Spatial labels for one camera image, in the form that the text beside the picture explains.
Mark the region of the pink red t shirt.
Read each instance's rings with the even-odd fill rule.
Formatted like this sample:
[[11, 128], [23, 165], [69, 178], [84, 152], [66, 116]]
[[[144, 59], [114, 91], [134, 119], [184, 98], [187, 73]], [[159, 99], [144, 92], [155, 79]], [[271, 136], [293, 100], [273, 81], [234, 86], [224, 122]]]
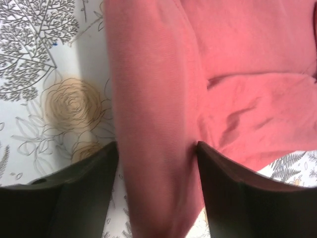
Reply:
[[135, 238], [182, 238], [204, 141], [258, 171], [317, 148], [314, 0], [106, 0], [119, 158]]

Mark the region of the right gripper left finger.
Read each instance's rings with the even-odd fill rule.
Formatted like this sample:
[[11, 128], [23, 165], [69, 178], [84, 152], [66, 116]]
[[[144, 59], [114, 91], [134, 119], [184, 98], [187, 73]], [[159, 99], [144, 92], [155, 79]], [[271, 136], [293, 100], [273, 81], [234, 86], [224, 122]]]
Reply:
[[118, 166], [115, 142], [56, 173], [0, 189], [2, 238], [100, 238]]

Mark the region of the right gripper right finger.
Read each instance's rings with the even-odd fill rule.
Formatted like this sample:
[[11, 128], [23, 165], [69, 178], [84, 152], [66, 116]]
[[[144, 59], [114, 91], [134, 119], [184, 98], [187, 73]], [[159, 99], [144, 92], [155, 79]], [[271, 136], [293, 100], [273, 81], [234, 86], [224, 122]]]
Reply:
[[271, 180], [202, 141], [196, 153], [213, 238], [316, 237], [316, 188]]

